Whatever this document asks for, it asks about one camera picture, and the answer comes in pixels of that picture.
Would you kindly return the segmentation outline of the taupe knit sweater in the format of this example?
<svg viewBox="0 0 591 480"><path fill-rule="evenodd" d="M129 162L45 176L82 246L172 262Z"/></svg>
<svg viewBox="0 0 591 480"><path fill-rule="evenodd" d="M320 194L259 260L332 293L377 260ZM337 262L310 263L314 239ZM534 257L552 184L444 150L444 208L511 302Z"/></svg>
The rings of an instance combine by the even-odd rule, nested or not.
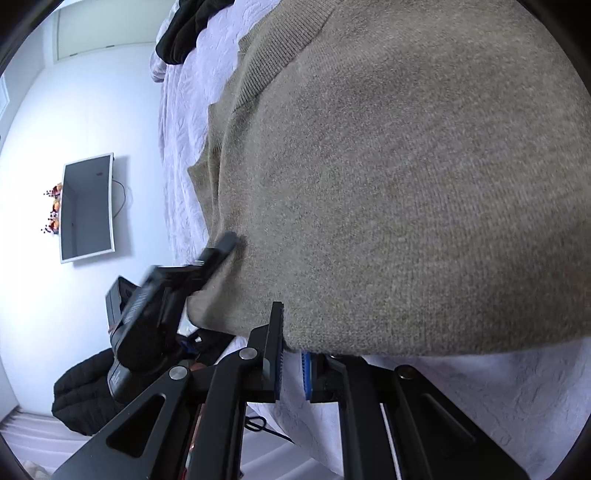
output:
<svg viewBox="0 0 591 480"><path fill-rule="evenodd" d="M590 97L515 1L283 1L188 171L235 254L187 303L294 349L461 355L590 333Z"/></svg>

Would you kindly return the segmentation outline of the black jacket on floor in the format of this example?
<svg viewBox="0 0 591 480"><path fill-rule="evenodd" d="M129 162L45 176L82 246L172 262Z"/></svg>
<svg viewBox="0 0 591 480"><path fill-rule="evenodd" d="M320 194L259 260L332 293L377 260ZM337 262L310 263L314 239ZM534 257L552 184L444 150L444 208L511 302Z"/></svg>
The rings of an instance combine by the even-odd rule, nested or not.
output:
<svg viewBox="0 0 591 480"><path fill-rule="evenodd" d="M51 412L69 430L92 436L129 404L111 396L107 374L113 361L112 350L103 350L68 369L55 382Z"/></svg>

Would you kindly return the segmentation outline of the lavender embossed bedspread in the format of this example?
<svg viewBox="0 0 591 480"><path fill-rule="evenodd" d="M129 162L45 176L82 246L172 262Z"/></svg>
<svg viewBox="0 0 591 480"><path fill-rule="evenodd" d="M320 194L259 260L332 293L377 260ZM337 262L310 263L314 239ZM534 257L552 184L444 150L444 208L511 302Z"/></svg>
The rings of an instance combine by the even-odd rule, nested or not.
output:
<svg viewBox="0 0 591 480"><path fill-rule="evenodd" d="M238 42L273 8L273 1L236 1L214 15L177 66L150 59L161 85L159 148L164 211L173 257L188 263L208 239L187 169L204 149L208 107L238 63ZM414 365L497 441L533 479L546 479L573 446L590 414L590 341L486 356L419 357ZM256 412L297 435L304 449L342 470L334 405L304 401L301 357L283 358L283 392Z"/></svg>

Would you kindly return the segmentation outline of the black garment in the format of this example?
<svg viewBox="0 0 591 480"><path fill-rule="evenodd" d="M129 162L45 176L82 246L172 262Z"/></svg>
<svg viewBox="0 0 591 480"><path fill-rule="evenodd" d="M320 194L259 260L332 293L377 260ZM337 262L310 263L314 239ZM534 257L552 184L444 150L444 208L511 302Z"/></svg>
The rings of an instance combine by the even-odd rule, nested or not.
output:
<svg viewBox="0 0 591 480"><path fill-rule="evenodd" d="M215 14L235 3L233 0L180 1L176 13L157 42L155 52L166 65L182 64L197 46L198 34Z"/></svg>

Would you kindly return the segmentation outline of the wall mounted television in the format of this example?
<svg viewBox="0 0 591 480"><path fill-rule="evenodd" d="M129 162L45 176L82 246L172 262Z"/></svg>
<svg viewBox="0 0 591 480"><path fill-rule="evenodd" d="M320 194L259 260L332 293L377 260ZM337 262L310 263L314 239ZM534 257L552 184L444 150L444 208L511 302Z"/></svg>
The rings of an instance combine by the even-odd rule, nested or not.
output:
<svg viewBox="0 0 591 480"><path fill-rule="evenodd" d="M62 264L114 253L114 154L67 164L59 211Z"/></svg>

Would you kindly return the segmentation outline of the red flower wall decoration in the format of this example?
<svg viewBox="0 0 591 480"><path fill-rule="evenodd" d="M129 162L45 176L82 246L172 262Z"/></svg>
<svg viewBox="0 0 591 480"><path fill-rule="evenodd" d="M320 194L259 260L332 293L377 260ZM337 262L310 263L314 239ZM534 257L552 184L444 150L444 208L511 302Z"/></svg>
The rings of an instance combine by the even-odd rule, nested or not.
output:
<svg viewBox="0 0 591 480"><path fill-rule="evenodd" d="M61 211L61 197L63 192L63 184L57 183L51 189L44 192L44 196L48 197L52 204L51 210L48 214L47 222L41 228L44 234L58 235L60 229L60 211Z"/></svg>

